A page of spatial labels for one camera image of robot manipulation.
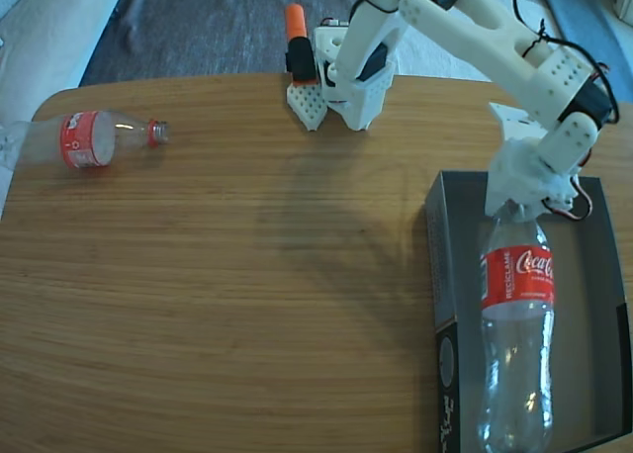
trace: white 3d-printed part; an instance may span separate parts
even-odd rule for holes
[[[310,132],[318,129],[327,113],[327,105],[319,85],[290,84],[286,91],[286,99],[290,108]]]

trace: black box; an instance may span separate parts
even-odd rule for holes
[[[602,186],[581,178],[593,214],[543,216],[554,260],[553,431],[547,453],[587,450],[631,432],[631,343],[622,274]],[[440,453],[481,451],[485,382],[480,252],[487,174],[442,171],[426,197],[438,353]]]

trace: coca-cola bottle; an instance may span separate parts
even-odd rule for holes
[[[552,432],[552,254],[541,226],[508,201],[482,254],[486,453],[542,453]]]
[[[115,155],[167,140],[164,122],[143,122],[120,112],[79,112],[0,128],[0,165],[11,170],[51,162],[70,168],[106,166]]]

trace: wooden table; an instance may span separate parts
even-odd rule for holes
[[[397,78],[366,133],[308,134],[286,77],[58,94],[38,119],[167,120],[162,154],[20,172],[0,224],[0,451],[433,452],[420,212],[443,168],[499,145],[492,84]],[[633,111],[600,139],[633,293]],[[633,438],[598,448],[630,452]]]

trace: white robotic arm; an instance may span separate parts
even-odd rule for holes
[[[472,21],[449,13],[453,6]],[[318,101],[350,129],[368,128],[382,111],[394,75],[389,57],[407,26],[472,63],[525,109],[492,105],[503,144],[489,170],[486,213],[507,199],[534,217],[568,211],[580,190],[577,175],[610,114],[608,100],[589,81],[592,66],[540,41],[496,0],[359,0],[349,27],[315,30]]]

